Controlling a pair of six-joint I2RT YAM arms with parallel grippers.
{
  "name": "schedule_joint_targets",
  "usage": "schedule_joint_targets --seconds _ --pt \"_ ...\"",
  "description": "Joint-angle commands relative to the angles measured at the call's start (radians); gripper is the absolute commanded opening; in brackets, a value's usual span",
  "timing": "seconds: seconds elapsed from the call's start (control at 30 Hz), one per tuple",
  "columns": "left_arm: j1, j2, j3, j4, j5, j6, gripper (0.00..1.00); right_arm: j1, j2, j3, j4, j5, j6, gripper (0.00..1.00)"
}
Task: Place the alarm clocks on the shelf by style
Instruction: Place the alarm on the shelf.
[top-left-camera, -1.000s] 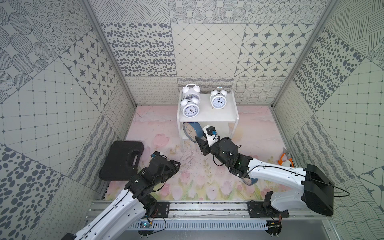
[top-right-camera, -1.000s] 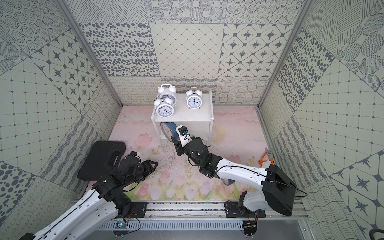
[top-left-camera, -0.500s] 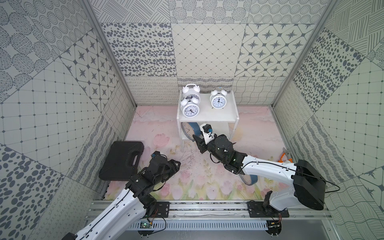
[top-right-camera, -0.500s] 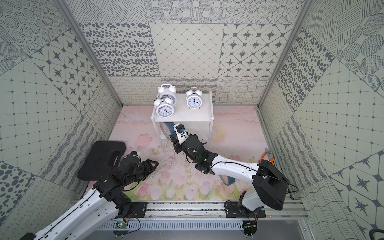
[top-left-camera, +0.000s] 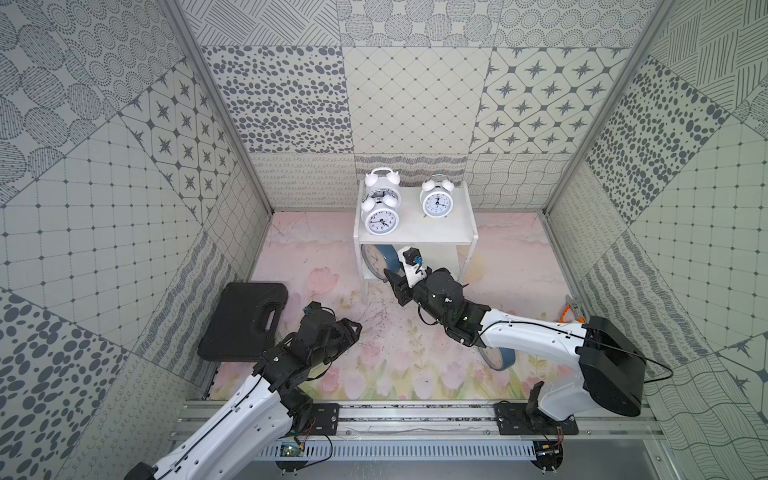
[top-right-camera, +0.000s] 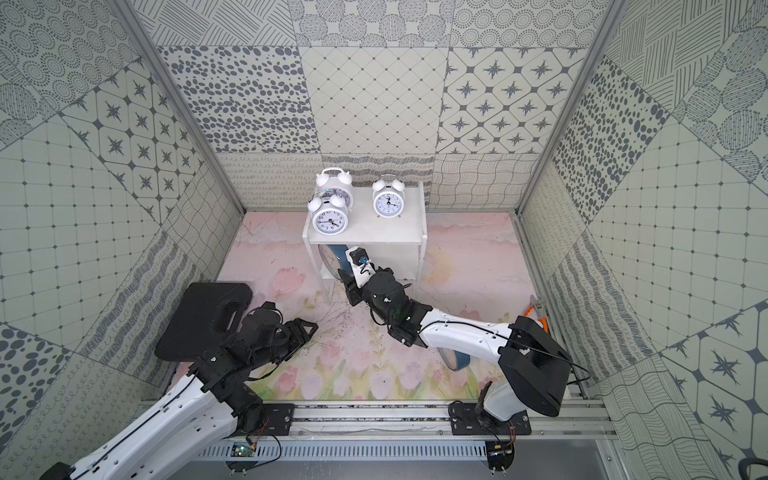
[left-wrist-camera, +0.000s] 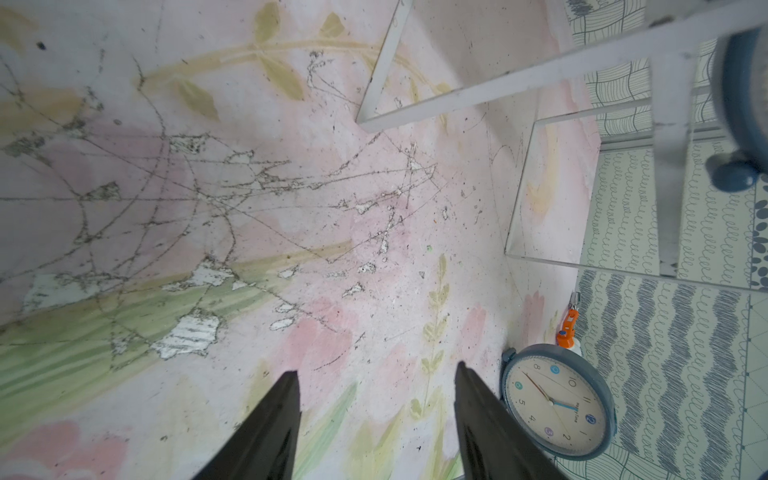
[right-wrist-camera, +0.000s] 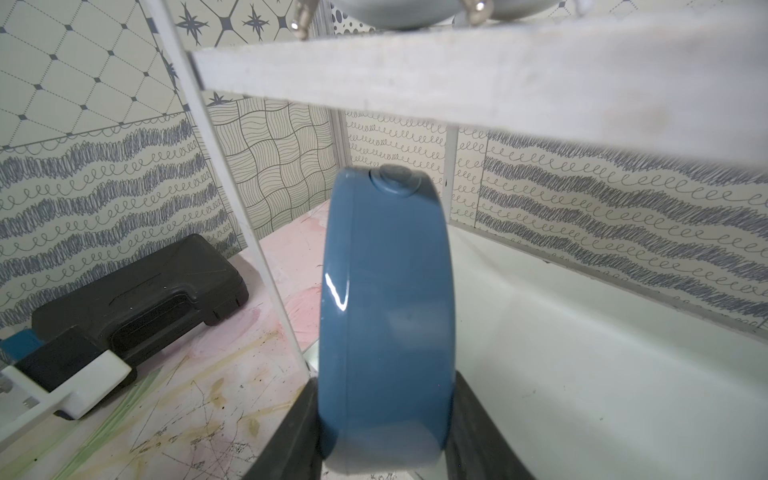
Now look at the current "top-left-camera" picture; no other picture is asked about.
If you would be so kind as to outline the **blue round alarm clock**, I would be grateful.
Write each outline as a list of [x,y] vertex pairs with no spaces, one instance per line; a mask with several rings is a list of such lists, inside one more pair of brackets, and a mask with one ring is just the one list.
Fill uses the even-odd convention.
[[386,270],[400,274],[401,261],[393,245],[364,244],[361,246],[363,263],[374,278],[386,282]]
[[516,362],[516,351],[508,348],[484,347],[479,353],[491,370],[504,371]]

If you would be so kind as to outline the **white twin-bell alarm clock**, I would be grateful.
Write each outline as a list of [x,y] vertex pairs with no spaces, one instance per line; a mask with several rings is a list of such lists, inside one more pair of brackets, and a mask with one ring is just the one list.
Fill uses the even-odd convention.
[[390,196],[400,202],[401,177],[389,167],[378,167],[367,173],[363,179],[366,194],[374,197]]
[[429,218],[445,218],[453,210],[455,184],[447,175],[434,174],[421,185],[420,203]]
[[394,232],[400,223],[398,200],[390,194],[369,195],[361,203],[361,220],[366,231],[374,236]]

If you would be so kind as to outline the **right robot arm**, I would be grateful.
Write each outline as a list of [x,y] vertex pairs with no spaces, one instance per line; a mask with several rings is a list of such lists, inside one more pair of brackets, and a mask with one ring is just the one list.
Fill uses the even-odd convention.
[[608,319],[555,323],[505,313],[466,299],[445,268],[384,274],[400,305],[415,302],[457,343],[523,352],[570,368],[569,375],[531,390],[531,416],[563,422],[597,407],[625,417],[641,413],[646,357]]

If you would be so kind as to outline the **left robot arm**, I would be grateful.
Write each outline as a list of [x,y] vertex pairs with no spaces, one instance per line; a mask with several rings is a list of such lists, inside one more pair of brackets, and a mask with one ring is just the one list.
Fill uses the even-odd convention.
[[304,308],[296,331],[266,350],[232,397],[185,442],[127,479],[232,479],[257,453],[311,423],[313,400],[300,385],[312,369],[329,366],[360,338],[363,326],[318,302]]

